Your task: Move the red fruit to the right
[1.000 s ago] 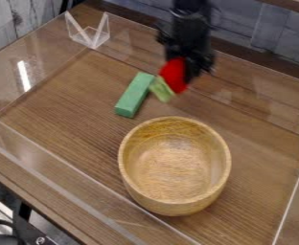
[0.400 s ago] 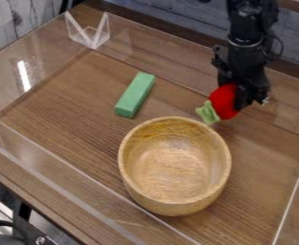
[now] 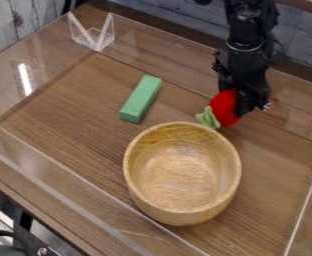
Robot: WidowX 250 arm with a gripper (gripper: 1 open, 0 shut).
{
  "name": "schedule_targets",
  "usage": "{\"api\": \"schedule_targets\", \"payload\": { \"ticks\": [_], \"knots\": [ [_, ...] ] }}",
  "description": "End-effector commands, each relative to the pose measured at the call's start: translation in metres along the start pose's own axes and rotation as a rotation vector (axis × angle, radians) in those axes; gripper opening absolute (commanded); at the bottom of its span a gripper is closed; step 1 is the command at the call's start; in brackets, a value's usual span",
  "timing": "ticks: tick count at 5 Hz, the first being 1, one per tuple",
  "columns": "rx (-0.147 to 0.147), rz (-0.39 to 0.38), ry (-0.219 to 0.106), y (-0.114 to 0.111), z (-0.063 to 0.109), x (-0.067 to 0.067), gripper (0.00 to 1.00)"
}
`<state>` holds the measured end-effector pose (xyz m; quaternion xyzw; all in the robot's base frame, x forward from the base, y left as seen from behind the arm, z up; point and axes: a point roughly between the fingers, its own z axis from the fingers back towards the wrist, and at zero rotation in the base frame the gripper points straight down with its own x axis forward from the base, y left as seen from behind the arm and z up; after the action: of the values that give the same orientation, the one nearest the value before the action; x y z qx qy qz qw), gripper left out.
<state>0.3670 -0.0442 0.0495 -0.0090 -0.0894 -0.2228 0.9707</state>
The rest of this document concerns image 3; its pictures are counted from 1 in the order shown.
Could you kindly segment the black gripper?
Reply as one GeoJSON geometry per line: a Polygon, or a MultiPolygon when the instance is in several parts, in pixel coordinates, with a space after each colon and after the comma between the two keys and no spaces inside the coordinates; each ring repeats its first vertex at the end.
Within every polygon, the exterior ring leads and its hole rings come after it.
{"type": "Polygon", "coordinates": [[[269,67],[267,53],[271,51],[265,40],[256,44],[241,44],[229,39],[225,40],[225,48],[215,51],[212,69],[219,75],[219,93],[236,96],[237,117],[255,108],[264,111],[271,106],[272,89],[265,78],[269,67]]]}

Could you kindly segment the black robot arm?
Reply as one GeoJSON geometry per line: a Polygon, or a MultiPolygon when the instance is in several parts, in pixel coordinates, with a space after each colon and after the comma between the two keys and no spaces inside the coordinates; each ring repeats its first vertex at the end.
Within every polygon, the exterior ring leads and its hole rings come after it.
{"type": "Polygon", "coordinates": [[[219,74],[219,91],[233,90],[232,112],[243,117],[269,107],[272,89],[265,73],[275,64],[273,27],[279,11],[275,0],[223,0],[228,23],[225,48],[215,52],[212,69],[219,74]]]}

